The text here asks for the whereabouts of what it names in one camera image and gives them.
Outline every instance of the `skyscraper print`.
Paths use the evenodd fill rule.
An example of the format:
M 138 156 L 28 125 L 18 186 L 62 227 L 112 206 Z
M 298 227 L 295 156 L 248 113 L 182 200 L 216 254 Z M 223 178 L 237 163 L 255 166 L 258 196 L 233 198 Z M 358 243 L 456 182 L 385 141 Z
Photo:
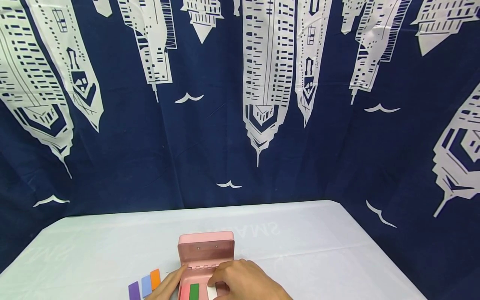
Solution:
M 471 199 L 480 192 L 480 84 L 457 110 L 433 151 L 436 183 L 444 191 L 433 215 L 437 217 L 448 201 Z
M 331 5 L 331 0 L 298 2 L 295 92 L 303 126 L 307 126 L 313 110 Z
M 172 83 L 167 49 L 176 49 L 170 0 L 118 0 L 123 22 L 135 32 L 145 78 L 156 94 L 157 84 Z
M 295 0 L 243 6 L 243 120 L 252 147 L 268 148 L 283 124 L 292 89 Z
M 478 21 L 480 0 L 423 0 L 417 19 L 416 36 L 422 56 L 450 35 L 457 34 L 464 22 Z
M 398 32 L 410 3 L 411 0 L 343 0 L 343 34 L 352 30 L 355 17 L 365 5 L 355 35 L 360 45 L 350 80 L 350 104 L 353 104 L 358 90 L 372 90 L 380 62 L 392 59 Z
M 202 44 L 212 28 L 216 27 L 216 20 L 223 19 L 219 0 L 183 0 L 180 10 L 190 15 L 190 24 Z
M 73 104 L 99 131 L 102 95 L 71 0 L 26 0 L 35 25 Z
M 65 164 L 73 123 L 61 86 L 20 0 L 0 8 L 0 98 L 20 125 Z
M 104 17 L 110 17 L 112 15 L 112 8 L 110 7 L 109 0 L 92 0 L 95 5 L 95 10 L 97 13 L 103 15 Z

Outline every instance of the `blue block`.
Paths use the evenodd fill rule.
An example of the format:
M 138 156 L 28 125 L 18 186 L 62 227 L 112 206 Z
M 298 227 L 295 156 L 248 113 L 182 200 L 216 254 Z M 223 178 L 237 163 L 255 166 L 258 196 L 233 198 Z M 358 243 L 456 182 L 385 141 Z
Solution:
M 150 275 L 148 275 L 142 278 L 142 297 L 145 298 L 151 293 L 152 293 L 152 282 L 150 281 Z

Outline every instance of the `purple block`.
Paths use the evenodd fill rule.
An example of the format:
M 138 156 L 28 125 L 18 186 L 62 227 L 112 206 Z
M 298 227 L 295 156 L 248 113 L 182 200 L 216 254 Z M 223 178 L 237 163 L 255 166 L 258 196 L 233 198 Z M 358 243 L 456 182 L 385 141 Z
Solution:
M 138 281 L 135 281 L 134 283 L 128 286 L 128 294 L 130 296 L 130 300 L 141 300 L 140 287 L 138 286 Z

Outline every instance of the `white tablecloth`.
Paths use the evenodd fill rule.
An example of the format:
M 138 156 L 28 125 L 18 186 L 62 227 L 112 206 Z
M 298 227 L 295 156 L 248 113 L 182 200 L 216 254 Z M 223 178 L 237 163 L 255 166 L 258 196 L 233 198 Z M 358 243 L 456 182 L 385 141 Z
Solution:
M 220 230 L 234 232 L 236 259 L 257 262 L 295 300 L 425 299 L 328 200 L 65 218 L 0 275 L 0 299 L 127 300 L 130 283 L 180 266 L 181 234 Z

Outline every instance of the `finger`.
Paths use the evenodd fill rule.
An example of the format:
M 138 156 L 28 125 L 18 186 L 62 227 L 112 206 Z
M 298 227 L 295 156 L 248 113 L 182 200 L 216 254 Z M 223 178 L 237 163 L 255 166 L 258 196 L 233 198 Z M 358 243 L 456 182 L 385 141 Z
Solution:
M 181 276 L 183 274 L 183 272 L 185 271 L 185 269 L 187 268 L 187 265 L 183 265 L 180 267 L 180 269 L 178 270 L 175 270 L 173 272 L 171 272 L 170 274 L 167 275 L 167 277 L 165 277 L 165 279 L 162 281 L 162 283 L 160 283 L 160 285 L 154 290 L 154 292 L 152 294 L 155 293 L 155 295 L 159 295 L 160 293 L 162 293 L 164 290 L 165 290 L 165 287 L 167 287 L 169 285 L 170 282 L 178 282 L 180 281 L 181 279 Z
M 208 280 L 207 285 L 209 287 L 213 287 L 215 283 L 220 281 L 225 282 L 225 269 L 216 270 L 213 273 L 212 277 L 210 277 L 210 279 Z
M 162 294 L 165 294 L 168 299 L 170 299 L 171 295 L 173 294 L 173 291 L 177 287 L 177 285 L 180 282 L 181 276 L 185 269 L 187 268 L 187 265 L 183 265 L 180 269 L 178 269 L 175 272 L 170 273 L 171 275 L 169 281 L 166 281 L 162 290 L 160 291 Z
M 228 262 L 221 263 L 221 264 L 218 265 L 218 267 L 216 268 L 216 270 L 225 269 L 226 267 L 233 265 L 233 262 L 234 262 L 234 261 L 228 261 Z

